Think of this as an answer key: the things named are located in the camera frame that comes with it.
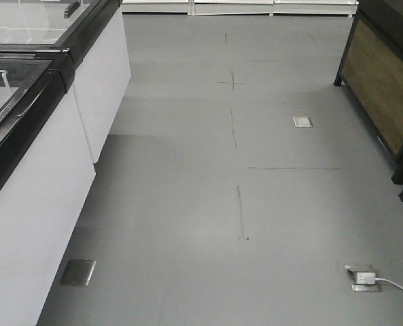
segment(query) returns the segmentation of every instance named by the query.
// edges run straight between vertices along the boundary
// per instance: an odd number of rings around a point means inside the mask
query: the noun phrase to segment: freezer glass lid
[[[49,60],[0,59],[0,123],[49,64]]]
[[[55,44],[99,0],[0,0],[0,44]]]

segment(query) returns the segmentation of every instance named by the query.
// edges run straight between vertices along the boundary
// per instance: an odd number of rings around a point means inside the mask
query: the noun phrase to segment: wood panel
[[[394,155],[403,144],[403,62],[359,21],[342,69]]]

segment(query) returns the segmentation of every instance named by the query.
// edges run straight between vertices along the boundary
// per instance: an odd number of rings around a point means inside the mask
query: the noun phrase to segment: white power cord
[[[386,278],[376,277],[376,278],[375,278],[375,281],[387,282],[387,283],[390,283],[390,284],[394,285],[395,287],[398,287],[399,289],[403,290],[403,287],[402,287],[402,286],[400,286],[400,285],[397,284],[397,283],[394,283],[392,280],[387,280]]]

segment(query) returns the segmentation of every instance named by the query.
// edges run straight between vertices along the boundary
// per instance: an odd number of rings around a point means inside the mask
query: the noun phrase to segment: gray floor
[[[125,23],[133,79],[38,325],[403,325],[402,291],[343,268],[403,284],[401,188],[332,86],[351,20]],[[71,258],[89,287],[59,285]]]

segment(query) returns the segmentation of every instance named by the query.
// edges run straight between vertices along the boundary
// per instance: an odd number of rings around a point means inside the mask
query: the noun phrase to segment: chest freezer
[[[0,53],[66,54],[92,161],[130,80],[120,0],[0,0]]]
[[[35,325],[94,167],[68,56],[0,55],[0,326]]]

